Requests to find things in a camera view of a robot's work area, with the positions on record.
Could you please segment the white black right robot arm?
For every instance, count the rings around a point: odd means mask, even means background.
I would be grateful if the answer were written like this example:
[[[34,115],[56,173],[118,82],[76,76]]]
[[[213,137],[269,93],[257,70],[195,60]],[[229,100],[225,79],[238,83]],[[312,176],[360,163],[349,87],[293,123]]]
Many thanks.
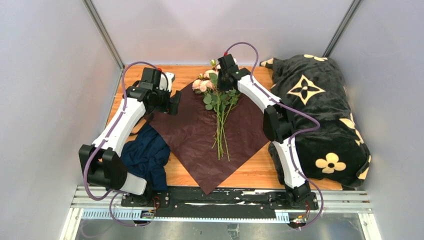
[[[217,61],[220,66],[218,89],[236,90],[244,94],[263,112],[263,133],[277,150],[282,166],[286,204],[292,209],[298,209],[310,196],[311,188],[296,152],[293,110],[260,84],[251,71],[239,68],[231,54],[225,54]]]

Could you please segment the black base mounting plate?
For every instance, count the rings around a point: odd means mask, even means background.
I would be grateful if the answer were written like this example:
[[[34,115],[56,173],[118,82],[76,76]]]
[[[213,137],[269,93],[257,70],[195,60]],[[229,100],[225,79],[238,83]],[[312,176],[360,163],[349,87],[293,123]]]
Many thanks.
[[[146,196],[130,194],[122,197],[121,207],[153,207],[158,205],[158,217],[184,219],[271,219],[276,210],[306,213],[318,210],[316,194],[311,192],[306,202],[291,207],[284,189],[216,188],[206,194],[200,187],[170,186],[166,191],[152,191]]]

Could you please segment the navy blue cloth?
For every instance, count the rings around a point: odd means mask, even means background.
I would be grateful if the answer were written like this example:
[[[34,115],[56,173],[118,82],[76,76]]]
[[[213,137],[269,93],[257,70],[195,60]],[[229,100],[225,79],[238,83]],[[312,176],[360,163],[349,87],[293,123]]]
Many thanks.
[[[170,154],[165,140],[147,123],[134,140],[124,144],[121,160],[129,173],[147,180],[154,191],[167,191],[165,165]]]

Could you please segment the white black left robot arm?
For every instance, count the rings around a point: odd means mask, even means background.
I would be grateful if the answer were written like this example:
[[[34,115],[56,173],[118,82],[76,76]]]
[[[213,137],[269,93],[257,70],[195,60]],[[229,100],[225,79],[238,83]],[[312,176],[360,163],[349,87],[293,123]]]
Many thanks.
[[[104,187],[107,193],[132,194],[142,207],[152,203],[153,193],[148,189],[148,180],[130,173],[122,160],[122,151],[142,117],[152,111],[177,114],[181,92],[172,94],[175,79],[174,73],[154,67],[144,68],[141,78],[124,88],[118,110],[103,132],[91,144],[80,147],[78,156],[84,188],[91,199],[104,199],[91,193],[89,185],[94,185]]]

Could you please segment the pink fake flower bouquet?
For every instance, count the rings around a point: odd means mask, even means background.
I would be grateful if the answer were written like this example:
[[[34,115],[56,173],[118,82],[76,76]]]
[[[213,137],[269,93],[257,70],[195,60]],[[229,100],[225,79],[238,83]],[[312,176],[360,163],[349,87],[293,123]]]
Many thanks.
[[[218,76],[220,65],[215,59],[210,60],[211,69],[200,73],[193,81],[192,90],[203,95],[205,109],[214,111],[216,115],[216,130],[212,148],[216,148],[217,157],[220,160],[223,156],[230,160],[229,146],[225,133],[225,123],[230,112],[237,106],[240,94],[235,90],[219,90]]]

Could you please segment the dark red wrapping paper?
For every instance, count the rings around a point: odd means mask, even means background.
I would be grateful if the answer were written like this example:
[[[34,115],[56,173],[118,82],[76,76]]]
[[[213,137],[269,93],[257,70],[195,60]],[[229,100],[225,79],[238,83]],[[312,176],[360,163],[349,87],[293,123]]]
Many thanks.
[[[159,133],[194,182],[209,194],[217,187],[272,188],[276,171],[267,153],[263,112],[241,96],[224,124],[223,147],[229,153],[218,158],[215,142],[217,117],[207,110],[201,95],[190,86],[181,91],[175,116],[154,114],[150,125]]]

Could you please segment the aluminium frame rail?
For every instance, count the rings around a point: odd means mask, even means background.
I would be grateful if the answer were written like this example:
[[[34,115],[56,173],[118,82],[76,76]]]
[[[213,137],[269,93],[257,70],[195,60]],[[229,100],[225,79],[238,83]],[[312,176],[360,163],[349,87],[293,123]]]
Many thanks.
[[[91,199],[79,186],[62,240],[379,240],[368,194],[314,190],[291,207],[283,189],[170,186]]]

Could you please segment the black floral plush blanket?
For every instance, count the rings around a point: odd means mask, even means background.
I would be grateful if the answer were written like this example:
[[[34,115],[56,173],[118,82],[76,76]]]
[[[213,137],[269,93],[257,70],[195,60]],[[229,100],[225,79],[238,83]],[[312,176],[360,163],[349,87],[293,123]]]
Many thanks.
[[[345,188],[360,187],[371,153],[354,122],[337,63],[329,57],[299,54],[260,65],[272,70],[270,91],[298,110],[294,142],[304,175]]]

